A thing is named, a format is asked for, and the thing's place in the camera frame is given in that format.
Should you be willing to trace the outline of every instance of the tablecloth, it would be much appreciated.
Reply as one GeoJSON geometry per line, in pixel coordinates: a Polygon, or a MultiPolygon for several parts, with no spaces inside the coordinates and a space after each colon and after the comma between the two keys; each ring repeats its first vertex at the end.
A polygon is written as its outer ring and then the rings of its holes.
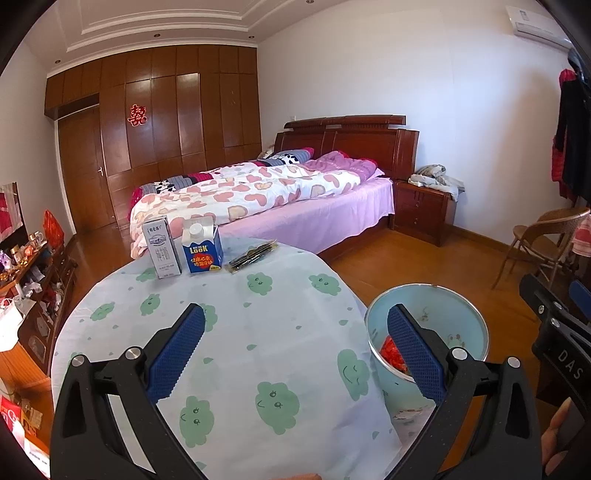
{"type": "MultiPolygon", "coordinates": [[[[222,238],[225,261],[257,244],[222,238]]],[[[236,274],[190,275],[181,263],[181,276],[159,280],[144,255],[92,288],[57,340],[54,398],[73,356],[117,358],[197,303],[206,331],[157,407],[210,480],[383,479],[401,444],[372,375],[364,307],[338,275],[286,245],[236,274]]],[[[111,400],[132,458],[149,468],[111,400]]]]}

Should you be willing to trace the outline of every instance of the pink bed sheet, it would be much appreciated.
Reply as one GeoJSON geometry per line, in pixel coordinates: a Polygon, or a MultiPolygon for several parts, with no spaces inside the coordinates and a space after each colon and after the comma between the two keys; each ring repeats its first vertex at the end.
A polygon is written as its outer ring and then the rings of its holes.
{"type": "Polygon", "coordinates": [[[375,178],[343,195],[290,203],[222,225],[220,234],[277,240],[318,254],[392,213],[392,181],[375,178]]]}

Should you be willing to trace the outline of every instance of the bucket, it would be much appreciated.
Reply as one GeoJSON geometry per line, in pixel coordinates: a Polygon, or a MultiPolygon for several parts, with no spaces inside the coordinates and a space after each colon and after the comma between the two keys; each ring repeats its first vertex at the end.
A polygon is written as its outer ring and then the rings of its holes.
{"type": "Polygon", "coordinates": [[[379,354],[388,336],[388,312],[398,303],[406,307],[421,327],[437,332],[449,348],[461,346],[476,360],[486,359],[489,335],[476,307],[448,288],[413,283],[392,288],[377,297],[365,314],[372,361],[390,417],[403,420],[435,403],[421,395],[411,376],[392,367],[379,354]]]}

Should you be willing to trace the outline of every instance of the white milk carton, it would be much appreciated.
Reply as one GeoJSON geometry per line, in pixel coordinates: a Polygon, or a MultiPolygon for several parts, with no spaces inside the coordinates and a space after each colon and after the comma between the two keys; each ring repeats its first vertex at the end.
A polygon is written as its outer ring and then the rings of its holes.
{"type": "Polygon", "coordinates": [[[213,218],[207,216],[183,222],[183,251],[191,273],[221,269],[223,250],[213,218]]]}
{"type": "Polygon", "coordinates": [[[166,217],[158,217],[142,224],[150,256],[156,267],[158,278],[174,277],[182,272],[177,249],[168,227],[166,217]]]}

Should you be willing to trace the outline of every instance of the hanging clothes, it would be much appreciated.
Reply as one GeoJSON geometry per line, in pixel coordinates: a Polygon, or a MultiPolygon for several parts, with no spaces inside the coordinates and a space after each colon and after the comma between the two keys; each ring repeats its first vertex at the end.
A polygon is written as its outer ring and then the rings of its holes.
{"type": "MultiPolygon", "coordinates": [[[[564,69],[562,72],[560,72],[560,77],[558,78],[560,89],[562,90],[562,85],[564,82],[572,82],[576,79],[577,74],[574,71],[564,69]]],[[[566,131],[564,132],[564,137],[562,138],[563,142],[565,141],[565,137],[566,131]]],[[[570,191],[566,183],[564,183],[562,180],[562,173],[564,170],[564,152],[556,148],[556,138],[557,137],[554,137],[552,142],[552,181],[558,182],[558,191],[561,197],[575,201],[577,197],[573,194],[573,192],[570,191]]]]}
{"type": "Polygon", "coordinates": [[[569,63],[577,78],[562,84],[554,146],[564,154],[564,184],[575,197],[591,202],[591,87],[574,49],[569,63]]]}

